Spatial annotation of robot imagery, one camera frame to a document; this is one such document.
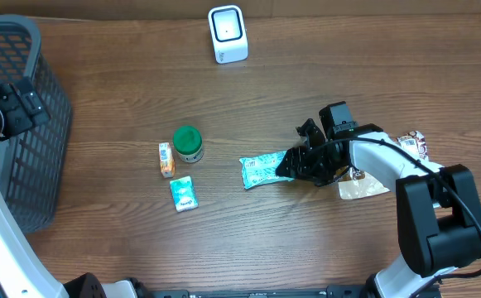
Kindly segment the cream brown snack pouch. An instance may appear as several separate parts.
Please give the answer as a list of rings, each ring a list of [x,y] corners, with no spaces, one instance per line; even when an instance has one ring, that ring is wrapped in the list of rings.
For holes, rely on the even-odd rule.
[[[428,161],[425,136],[419,131],[410,131],[405,135],[396,137],[394,142],[404,150],[421,159]],[[389,192],[376,178],[366,171],[350,168],[349,171],[339,180],[339,196],[343,200],[363,199]]]

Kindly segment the small teal tissue pack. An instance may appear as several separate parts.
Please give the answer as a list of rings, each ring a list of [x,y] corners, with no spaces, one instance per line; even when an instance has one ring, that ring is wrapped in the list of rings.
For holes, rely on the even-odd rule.
[[[195,209],[199,206],[193,180],[190,176],[171,180],[170,187],[177,212]]]

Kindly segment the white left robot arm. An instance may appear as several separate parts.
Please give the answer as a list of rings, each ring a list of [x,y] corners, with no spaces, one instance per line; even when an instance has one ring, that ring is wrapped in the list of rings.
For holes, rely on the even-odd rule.
[[[0,141],[50,120],[29,79],[0,84]],[[0,297],[132,297],[128,280],[102,284],[91,273],[57,281],[41,263],[7,207],[0,190]]]

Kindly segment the small orange carton box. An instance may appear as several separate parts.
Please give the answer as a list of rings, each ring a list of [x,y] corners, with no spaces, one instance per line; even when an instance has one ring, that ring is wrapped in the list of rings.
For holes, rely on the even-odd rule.
[[[175,175],[175,159],[169,142],[158,145],[160,171],[164,178],[172,178]]]

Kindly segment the green lid seasoning jar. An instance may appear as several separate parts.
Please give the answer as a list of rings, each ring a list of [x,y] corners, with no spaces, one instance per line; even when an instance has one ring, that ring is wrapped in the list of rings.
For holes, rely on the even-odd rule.
[[[172,143],[178,156],[184,162],[196,163],[204,155],[203,138],[195,127],[179,127],[173,135]]]

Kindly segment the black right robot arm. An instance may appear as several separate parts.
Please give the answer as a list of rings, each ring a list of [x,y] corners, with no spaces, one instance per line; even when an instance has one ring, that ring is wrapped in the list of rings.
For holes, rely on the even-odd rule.
[[[380,127],[358,125],[346,102],[298,127],[302,145],[286,151],[279,176],[316,186],[338,170],[365,171],[394,192],[399,257],[362,285],[328,286],[328,297],[439,297],[446,279],[481,276],[481,202],[472,172],[404,150]]]

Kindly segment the teal snack packet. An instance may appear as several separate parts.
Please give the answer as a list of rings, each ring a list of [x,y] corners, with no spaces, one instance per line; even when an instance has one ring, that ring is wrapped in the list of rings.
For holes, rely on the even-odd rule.
[[[285,154],[286,151],[278,151],[260,156],[240,158],[244,189],[249,190],[259,185],[293,181],[290,177],[276,174],[276,169],[281,164]]]

